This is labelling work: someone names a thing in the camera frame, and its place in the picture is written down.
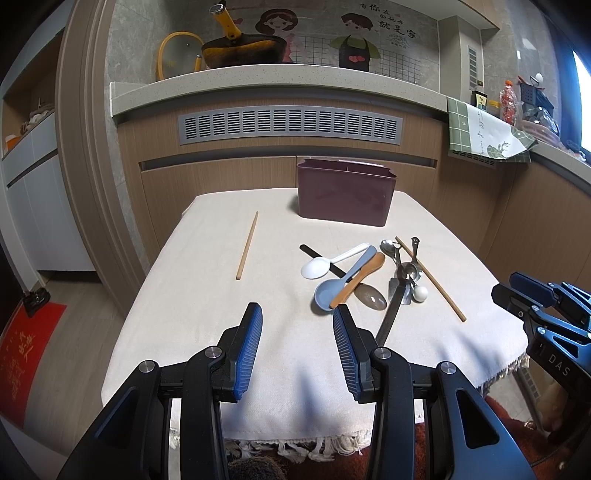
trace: floor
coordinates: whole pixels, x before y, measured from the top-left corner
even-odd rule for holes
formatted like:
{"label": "floor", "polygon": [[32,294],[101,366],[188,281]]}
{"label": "floor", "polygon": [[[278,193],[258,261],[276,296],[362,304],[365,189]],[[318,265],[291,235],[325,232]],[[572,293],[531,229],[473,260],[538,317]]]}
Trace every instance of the floor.
{"label": "floor", "polygon": [[507,375],[494,383],[489,395],[501,404],[512,419],[532,420],[532,415],[513,375]]}
{"label": "floor", "polygon": [[102,388],[123,326],[95,273],[55,273],[51,301],[67,305],[35,373],[24,431],[66,455],[102,408]]}

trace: white cabinet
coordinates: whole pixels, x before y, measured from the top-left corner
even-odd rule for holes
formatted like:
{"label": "white cabinet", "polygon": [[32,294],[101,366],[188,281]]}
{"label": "white cabinet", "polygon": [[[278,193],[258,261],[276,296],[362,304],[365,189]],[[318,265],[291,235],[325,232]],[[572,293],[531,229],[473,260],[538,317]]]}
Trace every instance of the white cabinet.
{"label": "white cabinet", "polygon": [[94,270],[74,221],[58,155],[34,166],[56,152],[54,118],[43,120],[2,161],[5,183],[18,179],[8,187],[8,206],[35,270]]}

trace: white spoon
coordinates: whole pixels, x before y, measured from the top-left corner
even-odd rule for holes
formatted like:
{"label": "white spoon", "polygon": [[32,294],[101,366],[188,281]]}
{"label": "white spoon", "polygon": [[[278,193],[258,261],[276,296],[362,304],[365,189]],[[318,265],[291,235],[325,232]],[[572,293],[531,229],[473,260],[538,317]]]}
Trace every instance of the white spoon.
{"label": "white spoon", "polygon": [[341,260],[344,260],[345,258],[349,258],[349,257],[352,257],[353,255],[357,255],[357,254],[363,252],[364,250],[367,250],[368,247],[369,247],[369,244],[357,245],[356,247],[352,248],[351,250],[345,252],[344,254],[339,255],[338,257],[334,257],[330,260],[325,257],[313,258],[312,260],[310,260],[306,265],[304,265],[301,268],[301,270],[300,270],[301,276],[304,278],[308,278],[309,280],[314,280],[315,278],[324,277],[329,272],[331,263],[337,263],[337,262],[340,262]]}

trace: red doormat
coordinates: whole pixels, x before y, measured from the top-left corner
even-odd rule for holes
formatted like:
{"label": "red doormat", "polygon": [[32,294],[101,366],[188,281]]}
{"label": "red doormat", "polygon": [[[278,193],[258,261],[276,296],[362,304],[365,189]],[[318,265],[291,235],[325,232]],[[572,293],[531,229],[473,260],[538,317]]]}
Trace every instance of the red doormat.
{"label": "red doormat", "polygon": [[20,428],[41,356],[65,309],[49,302],[29,318],[21,305],[0,345],[0,412]]}

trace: countertop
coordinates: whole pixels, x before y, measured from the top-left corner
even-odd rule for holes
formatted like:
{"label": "countertop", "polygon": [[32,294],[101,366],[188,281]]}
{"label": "countertop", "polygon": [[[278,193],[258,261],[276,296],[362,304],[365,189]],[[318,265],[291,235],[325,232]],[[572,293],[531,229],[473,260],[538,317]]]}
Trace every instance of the countertop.
{"label": "countertop", "polygon": [[[372,93],[447,113],[445,95],[403,80],[337,67],[271,64],[204,70],[148,85],[111,82],[111,116],[196,93],[261,86],[323,87]],[[575,180],[577,186],[591,194],[589,165],[542,142],[532,152],[547,160],[546,166],[562,176],[566,173],[569,180]]]}

